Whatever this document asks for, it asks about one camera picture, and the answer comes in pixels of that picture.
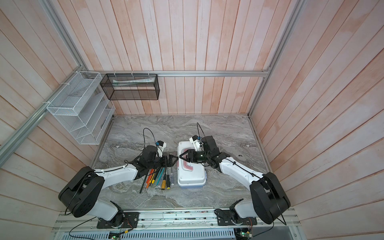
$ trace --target teal pen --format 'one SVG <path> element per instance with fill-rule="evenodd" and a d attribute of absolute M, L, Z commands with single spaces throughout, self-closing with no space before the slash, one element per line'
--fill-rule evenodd
<path fill-rule="evenodd" d="M 160 170 L 160 173 L 157 175 L 156 186 L 159 185 L 159 182 L 161 180 L 161 176 L 163 175 L 163 172 L 164 172 L 164 168 L 162 167 L 161 170 Z"/>

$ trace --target wooden wall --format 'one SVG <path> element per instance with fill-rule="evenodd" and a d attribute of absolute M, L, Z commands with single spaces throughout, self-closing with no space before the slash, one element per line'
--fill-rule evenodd
<path fill-rule="evenodd" d="M 0 144 L 76 68 L 38 1 L 0 1 Z M 65 210 L 58 193 L 94 149 L 48 115 L 0 169 L 2 238 L 45 239 Z"/>
<path fill-rule="evenodd" d="M 297 0 L 52 0 L 90 70 L 263 70 Z M 258 77 L 159 78 L 117 114 L 247 113 Z"/>
<path fill-rule="evenodd" d="M 308 239 L 384 239 L 383 12 L 308 1 L 252 116 Z"/>

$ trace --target black mounting plate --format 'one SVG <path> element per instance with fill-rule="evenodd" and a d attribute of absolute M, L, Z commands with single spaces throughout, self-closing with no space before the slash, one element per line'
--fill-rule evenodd
<path fill-rule="evenodd" d="M 222 210 L 222 217 L 217 217 L 217 224 L 219 226 L 231 226 L 233 222 L 231 221 L 231 210 Z M 255 217 L 239 218 L 234 220 L 235 223 L 243 223 L 242 225 L 257 225 L 257 220 Z"/>
<path fill-rule="evenodd" d="M 139 220 L 139 213 L 138 212 L 125 212 L 124 213 L 124 223 L 121 228 L 131 228 L 132 225 L 133 228 L 137 227 L 137 222 Z M 97 223 L 97 229 L 105 229 L 105 228 L 111 228 L 111 226 L 108 224 L 108 221 L 99 218 L 99 222 Z"/>

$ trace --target gray marble surface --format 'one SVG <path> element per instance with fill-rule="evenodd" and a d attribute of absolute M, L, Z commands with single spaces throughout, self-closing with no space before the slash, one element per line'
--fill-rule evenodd
<path fill-rule="evenodd" d="M 167 143 L 164 152 L 177 154 L 177 144 L 197 135 L 199 122 L 206 136 L 212 135 L 222 152 L 259 172 L 266 172 L 260 150 L 245 115 L 178 115 L 178 116 L 118 116 L 94 169 L 121 166 L 131 161 L 143 146 L 142 131 L 152 130 L 156 141 Z M 145 131 L 146 144 L 154 144 L 152 134 Z M 139 194 L 144 177 L 126 181 L 103 189 L 99 198 L 112 200 L 123 209 L 161 209 L 194 207 L 229 207 L 238 199 L 250 199 L 250 192 L 239 182 L 211 167 L 207 171 L 207 183 L 202 188 L 181 189 L 177 185 L 176 164 L 173 167 L 175 185 L 169 190 L 149 187 Z"/>

